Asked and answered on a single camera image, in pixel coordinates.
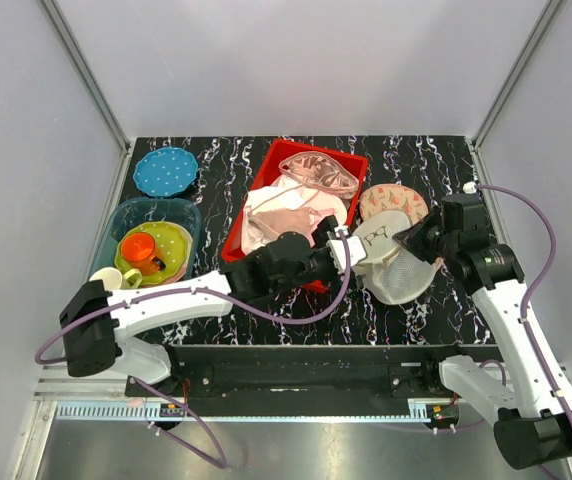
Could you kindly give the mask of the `white mesh laundry bag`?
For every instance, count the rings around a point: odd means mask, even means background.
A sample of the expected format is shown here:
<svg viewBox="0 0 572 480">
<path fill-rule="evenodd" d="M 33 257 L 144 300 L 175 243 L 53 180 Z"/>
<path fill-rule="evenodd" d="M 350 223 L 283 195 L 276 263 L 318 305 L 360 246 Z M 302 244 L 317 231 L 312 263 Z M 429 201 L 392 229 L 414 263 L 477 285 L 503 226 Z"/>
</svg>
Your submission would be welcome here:
<svg viewBox="0 0 572 480">
<path fill-rule="evenodd" d="M 395 210 L 384 210 L 363 221 L 354 231 L 366 251 L 366 258 L 353 268 L 363 286 L 386 305 L 415 300 L 432 284 L 443 265 L 417 259 L 404 249 L 394 235 L 411 227 L 410 217 Z"/>
</svg>

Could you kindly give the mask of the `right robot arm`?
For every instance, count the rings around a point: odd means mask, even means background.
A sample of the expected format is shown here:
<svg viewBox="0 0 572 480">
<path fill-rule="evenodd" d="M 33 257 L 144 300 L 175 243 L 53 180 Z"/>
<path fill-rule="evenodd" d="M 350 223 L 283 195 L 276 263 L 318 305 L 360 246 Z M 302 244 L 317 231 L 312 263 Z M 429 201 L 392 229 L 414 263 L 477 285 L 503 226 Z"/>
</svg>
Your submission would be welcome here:
<svg viewBox="0 0 572 480">
<path fill-rule="evenodd" d="M 455 355 L 425 366 L 421 387 L 466 400 L 492 426 L 504 460 L 522 470 L 572 457 L 572 384 L 529 305 L 532 287 L 515 253 L 487 228 L 483 201 L 457 194 L 395 239 L 421 261 L 443 260 L 490 327 L 512 382 L 506 387 L 471 357 Z"/>
</svg>

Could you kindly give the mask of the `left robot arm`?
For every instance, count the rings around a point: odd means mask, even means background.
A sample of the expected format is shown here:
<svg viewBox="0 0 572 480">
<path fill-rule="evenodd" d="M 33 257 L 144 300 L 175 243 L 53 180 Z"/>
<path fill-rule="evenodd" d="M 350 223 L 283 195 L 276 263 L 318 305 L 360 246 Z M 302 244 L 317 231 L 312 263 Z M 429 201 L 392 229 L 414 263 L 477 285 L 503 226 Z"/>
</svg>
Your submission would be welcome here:
<svg viewBox="0 0 572 480">
<path fill-rule="evenodd" d="M 181 386 L 182 372 L 159 345 L 139 334 L 169 324 L 223 317 L 234 308 L 275 323 L 296 318 L 260 310 L 283 291 L 320 281 L 348 287 L 352 268 L 364 260 L 362 241 L 328 217 L 307 240 L 286 232 L 241 260 L 186 281 L 144 289 L 108 290 L 102 281 L 83 284 L 60 315 L 67 373 L 83 378 L 113 370 L 137 377 L 162 396 Z"/>
</svg>

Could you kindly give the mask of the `beige bra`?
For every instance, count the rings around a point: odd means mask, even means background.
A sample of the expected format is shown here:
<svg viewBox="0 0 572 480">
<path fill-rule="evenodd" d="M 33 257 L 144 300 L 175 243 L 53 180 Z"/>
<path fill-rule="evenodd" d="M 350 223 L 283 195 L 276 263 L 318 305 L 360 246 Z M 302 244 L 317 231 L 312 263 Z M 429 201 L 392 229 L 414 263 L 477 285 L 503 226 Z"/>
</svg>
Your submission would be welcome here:
<svg viewBox="0 0 572 480">
<path fill-rule="evenodd" d="M 287 208 L 276 210 L 253 210 L 246 217 L 246 224 L 242 228 L 244 238 L 249 243 L 264 245 L 266 243 L 277 240 L 282 234 L 294 231 L 288 231 L 287 214 L 292 213 Z M 314 243 L 313 232 L 310 236 L 304 236 L 310 244 Z"/>
</svg>

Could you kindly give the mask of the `light pink bra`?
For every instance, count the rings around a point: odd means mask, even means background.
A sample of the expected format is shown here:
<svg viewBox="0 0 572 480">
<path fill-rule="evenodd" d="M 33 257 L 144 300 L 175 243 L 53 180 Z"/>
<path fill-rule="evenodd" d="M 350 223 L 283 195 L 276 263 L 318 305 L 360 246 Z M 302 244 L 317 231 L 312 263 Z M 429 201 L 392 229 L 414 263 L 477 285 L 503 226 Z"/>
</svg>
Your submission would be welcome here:
<svg viewBox="0 0 572 480">
<path fill-rule="evenodd" d="M 285 193 L 282 200 L 284 206 L 292 211 L 287 214 L 288 231 L 310 236 L 317 225 L 331 215 L 339 225 L 346 223 L 347 208 L 344 201 L 334 194 L 302 187 Z"/>
</svg>

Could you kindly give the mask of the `floral pink oven mitt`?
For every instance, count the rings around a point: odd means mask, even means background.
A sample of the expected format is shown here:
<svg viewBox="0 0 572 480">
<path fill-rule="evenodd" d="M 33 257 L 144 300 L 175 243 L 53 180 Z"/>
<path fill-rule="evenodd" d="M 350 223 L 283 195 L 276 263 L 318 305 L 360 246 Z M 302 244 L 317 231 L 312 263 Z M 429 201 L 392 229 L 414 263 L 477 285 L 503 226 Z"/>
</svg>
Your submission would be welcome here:
<svg viewBox="0 0 572 480">
<path fill-rule="evenodd" d="M 418 192 L 399 184 L 378 184 L 368 188 L 361 194 L 358 207 L 362 220 L 382 211 L 401 211 L 415 224 L 429 213 L 427 203 Z"/>
</svg>

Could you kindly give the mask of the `pink plate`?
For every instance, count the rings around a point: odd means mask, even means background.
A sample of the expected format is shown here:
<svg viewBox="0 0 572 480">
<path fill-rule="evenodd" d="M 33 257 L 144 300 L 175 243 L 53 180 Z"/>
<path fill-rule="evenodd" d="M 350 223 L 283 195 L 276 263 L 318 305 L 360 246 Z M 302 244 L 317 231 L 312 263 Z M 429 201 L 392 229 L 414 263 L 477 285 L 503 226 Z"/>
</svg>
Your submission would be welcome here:
<svg viewBox="0 0 572 480">
<path fill-rule="evenodd" d="M 193 237 L 190 234 L 190 232 L 183 226 L 179 226 L 179 232 L 182 238 L 186 241 L 186 249 L 185 249 L 186 255 L 185 255 L 185 260 L 177 273 L 177 281 L 182 280 L 187 276 L 188 271 L 192 267 L 193 263 L 193 253 L 192 253 Z"/>
</svg>

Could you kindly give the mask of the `white cloth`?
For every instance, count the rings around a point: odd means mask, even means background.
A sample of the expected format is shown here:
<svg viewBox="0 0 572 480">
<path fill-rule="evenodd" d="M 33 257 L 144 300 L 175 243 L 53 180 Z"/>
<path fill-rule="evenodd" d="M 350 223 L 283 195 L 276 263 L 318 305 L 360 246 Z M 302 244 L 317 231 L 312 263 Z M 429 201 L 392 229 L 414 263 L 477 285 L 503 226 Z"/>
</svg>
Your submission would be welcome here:
<svg viewBox="0 0 572 480">
<path fill-rule="evenodd" d="M 249 254 L 288 231 L 308 226 L 304 200 L 295 187 L 263 187 L 248 194 L 242 210 L 241 250 Z"/>
</svg>

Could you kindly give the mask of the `orange plastic cup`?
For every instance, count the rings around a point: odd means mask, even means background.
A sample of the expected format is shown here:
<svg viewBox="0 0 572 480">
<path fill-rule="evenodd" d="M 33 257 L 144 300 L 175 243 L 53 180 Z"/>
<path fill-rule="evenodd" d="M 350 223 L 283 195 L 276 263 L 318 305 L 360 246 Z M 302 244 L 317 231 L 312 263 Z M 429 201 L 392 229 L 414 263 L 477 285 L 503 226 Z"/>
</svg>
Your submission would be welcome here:
<svg viewBox="0 0 572 480">
<path fill-rule="evenodd" d="M 154 275 L 166 269 L 160 247 L 154 237 L 146 232 L 127 235 L 121 242 L 119 253 L 133 268 L 143 275 Z"/>
</svg>

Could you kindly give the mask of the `blue polka dot plate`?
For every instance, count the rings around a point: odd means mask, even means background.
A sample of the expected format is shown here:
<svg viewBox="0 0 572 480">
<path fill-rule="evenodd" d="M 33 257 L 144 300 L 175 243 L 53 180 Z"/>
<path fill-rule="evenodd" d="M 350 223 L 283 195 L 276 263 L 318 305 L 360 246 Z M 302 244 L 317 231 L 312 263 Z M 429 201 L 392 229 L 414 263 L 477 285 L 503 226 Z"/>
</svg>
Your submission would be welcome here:
<svg viewBox="0 0 572 480">
<path fill-rule="evenodd" d="M 136 188 L 152 198 L 170 198 L 183 193 L 196 180 L 195 156 L 178 147 L 163 147 L 147 153 L 135 165 Z"/>
</svg>

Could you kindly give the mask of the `cream cup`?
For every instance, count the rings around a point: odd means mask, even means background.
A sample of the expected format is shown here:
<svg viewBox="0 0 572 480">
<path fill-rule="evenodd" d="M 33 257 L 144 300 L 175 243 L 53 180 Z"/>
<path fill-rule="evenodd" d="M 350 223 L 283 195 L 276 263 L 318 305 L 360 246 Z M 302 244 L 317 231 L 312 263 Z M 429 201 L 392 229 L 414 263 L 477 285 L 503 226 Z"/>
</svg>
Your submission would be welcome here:
<svg viewBox="0 0 572 480">
<path fill-rule="evenodd" d="M 143 281 L 143 276 L 138 269 L 130 269 L 122 273 L 115 267 L 105 267 L 93 273 L 90 281 L 101 281 L 108 291 L 136 289 Z"/>
</svg>

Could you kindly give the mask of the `clear blue plastic container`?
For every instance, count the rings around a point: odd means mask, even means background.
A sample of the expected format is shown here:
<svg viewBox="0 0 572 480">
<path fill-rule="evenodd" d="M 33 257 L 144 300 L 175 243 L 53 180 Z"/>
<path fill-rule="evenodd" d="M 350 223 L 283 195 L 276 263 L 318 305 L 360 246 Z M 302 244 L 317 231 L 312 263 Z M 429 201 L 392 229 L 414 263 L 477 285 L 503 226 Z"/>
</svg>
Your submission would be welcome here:
<svg viewBox="0 0 572 480">
<path fill-rule="evenodd" d="M 96 272 L 105 267 L 115 267 L 114 257 L 118 243 L 125 237 L 127 232 L 142 223 L 153 221 L 172 222 L 183 226 L 190 232 L 193 237 L 192 267 L 184 279 L 173 283 L 152 287 L 139 286 L 136 289 L 112 291 L 107 295 L 106 303 L 108 305 L 116 305 L 122 301 L 129 302 L 135 297 L 152 291 L 162 291 L 171 287 L 185 287 L 188 280 L 191 279 L 202 220 L 197 207 L 184 199 L 151 199 L 140 197 L 128 200 L 119 205 L 112 213 L 102 234 L 100 245 L 92 263 L 92 271 Z"/>
</svg>

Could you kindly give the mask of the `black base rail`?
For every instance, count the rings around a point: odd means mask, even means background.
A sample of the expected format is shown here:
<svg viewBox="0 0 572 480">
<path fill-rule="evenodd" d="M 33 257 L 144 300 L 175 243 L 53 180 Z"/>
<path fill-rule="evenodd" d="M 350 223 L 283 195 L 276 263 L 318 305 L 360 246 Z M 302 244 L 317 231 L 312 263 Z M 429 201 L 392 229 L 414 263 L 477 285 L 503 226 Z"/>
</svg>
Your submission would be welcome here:
<svg viewBox="0 0 572 480">
<path fill-rule="evenodd" d="M 449 398 L 438 384 L 438 361 L 501 357 L 487 345 L 192 345 L 166 351 L 171 375 L 155 388 L 187 396 L 202 417 L 407 414 L 411 399 Z"/>
</svg>

